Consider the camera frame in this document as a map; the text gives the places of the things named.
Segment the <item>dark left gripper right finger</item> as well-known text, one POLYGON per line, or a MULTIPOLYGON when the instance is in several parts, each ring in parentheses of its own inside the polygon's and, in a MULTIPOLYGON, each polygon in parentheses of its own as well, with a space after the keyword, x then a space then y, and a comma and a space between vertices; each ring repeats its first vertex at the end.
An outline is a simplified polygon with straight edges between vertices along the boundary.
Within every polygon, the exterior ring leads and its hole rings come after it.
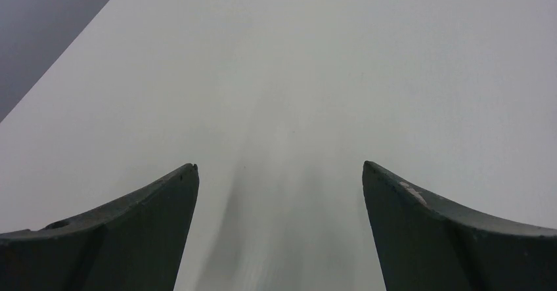
POLYGON ((388 290, 555 290, 556 230, 468 208, 375 162, 363 194, 388 290))

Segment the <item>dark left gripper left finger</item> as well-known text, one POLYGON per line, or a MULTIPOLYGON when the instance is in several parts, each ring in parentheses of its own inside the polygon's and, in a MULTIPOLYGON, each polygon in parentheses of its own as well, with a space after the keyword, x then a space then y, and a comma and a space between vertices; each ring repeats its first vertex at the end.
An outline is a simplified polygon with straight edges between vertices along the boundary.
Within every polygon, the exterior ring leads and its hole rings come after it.
POLYGON ((173 290, 198 167, 46 227, 1 235, 2 290, 173 290))

